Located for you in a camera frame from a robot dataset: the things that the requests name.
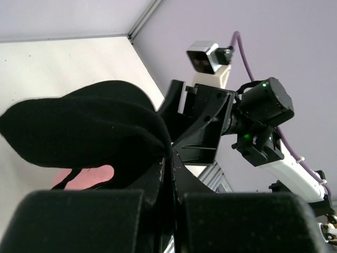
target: pink fabric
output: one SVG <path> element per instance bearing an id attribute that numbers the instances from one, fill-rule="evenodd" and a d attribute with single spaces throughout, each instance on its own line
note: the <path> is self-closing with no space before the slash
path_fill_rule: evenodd
<path id="1" fill-rule="evenodd" d="M 71 170 L 62 169 L 53 181 L 53 185 L 60 183 Z M 81 173 L 70 181 L 66 189 L 68 190 L 83 190 L 97 183 L 107 181 L 114 175 L 114 169 L 109 165 L 104 165 L 99 168 L 83 169 Z"/>

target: black cloth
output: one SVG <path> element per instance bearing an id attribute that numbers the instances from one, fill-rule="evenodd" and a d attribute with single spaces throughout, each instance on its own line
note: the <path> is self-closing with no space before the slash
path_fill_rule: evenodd
<path id="1" fill-rule="evenodd" d="M 32 164 L 72 169 L 111 165 L 119 180 L 134 180 L 156 158 L 171 155 L 163 119 L 141 89 L 123 81 L 14 104 L 0 117 L 0 133 Z"/>

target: gray wall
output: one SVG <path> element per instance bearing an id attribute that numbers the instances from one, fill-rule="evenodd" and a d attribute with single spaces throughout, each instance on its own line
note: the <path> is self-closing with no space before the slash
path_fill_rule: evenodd
<path id="1" fill-rule="evenodd" d="M 334 0 L 166 0 L 135 46 L 166 92 L 171 79 L 191 82 L 194 71 L 185 51 L 194 41 L 225 47 L 240 31 L 255 78 L 275 76 L 293 99 L 295 118 L 282 129 L 312 169 L 326 172 L 337 193 L 336 11 Z M 248 81 L 237 52 L 227 88 Z M 234 140 L 223 138 L 217 156 L 234 190 L 266 190 L 275 179 L 231 150 Z"/>

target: black strap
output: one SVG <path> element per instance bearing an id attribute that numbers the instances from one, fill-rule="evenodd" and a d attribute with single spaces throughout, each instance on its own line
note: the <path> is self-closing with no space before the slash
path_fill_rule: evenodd
<path id="1" fill-rule="evenodd" d="M 72 181 L 74 178 L 76 178 L 78 176 L 78 174 L 80 174 L 82 171 L 82 169 L 72 169 L 71 172 L 69 173 L 69 175 L 67 175 L 65 177 L 65 179 L 63 179 L 60 183 L 58 183 L 57 185 L 55 185 L 52 190 L 55 189 L 62 189 L 64 190 L 64 188 L 67 186 L 68 182 Z"/>

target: purple cable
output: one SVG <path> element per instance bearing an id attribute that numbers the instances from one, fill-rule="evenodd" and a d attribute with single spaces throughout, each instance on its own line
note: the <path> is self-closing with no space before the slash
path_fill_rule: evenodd
<path id="1" fill-rule="evenodd" d="M 251 80 L 251 82 L 255 81 L 254 77 L 253 77 L 253 74 L 252 74 L 252 71 L 251 69 L 249 68 L 249 65 L 248 65 L 248 61 L 247 61 L 247 58 L 246 58 L 246 55 L 243 51 L 243 45 L 242 45 L 242 40 L 241 40 L 241 36 L 240 36 L 240 33 L 238 31 L 236 31 L 233 36 L 232 36 L 232 39 L 231 39 L 231 44 L 230 46 L 235 48 L 235 44 L 238 44 L 239 46 L 239 50 L 240 50 L 240 54 L 241 54 L 241 58 L 242 58 L 242 61 L 243 61 L 243 64 L 246 68 L 246 71 L 247 71 L 247 74 Z M 289 153 L 293 156 L 293 158 L 296 160 L 296 161 L 300 161 L 301 158 L 296 154 L 296 152 L 293 150 L 293 148 L 290 146 L 288 140 L 285 138 L 284 136 L 284 133 L 282 132 L 281 128 L 278 126 L 276 127 L 280 137 L 281 137 L 281 140 L 284 144 L 284 146 L 289 150 Z M 318 177 L 314 171 L 312 171 L 309 166 L 307 166 L 303 161 L 299 162 L 299 164 L 303 167 L 303 169 L 306 170 L 307 173 L 309 173 L 310 176 L 312 176 L 319 184 L 323 185 L 323 187 L 326 189 L 326 192 L 328 193 L 328 195 L 331 196 L 331 190 L 329 188 L 329 186 L 324 183 L 322 181 L 322 179 L 320 177 Z"/>

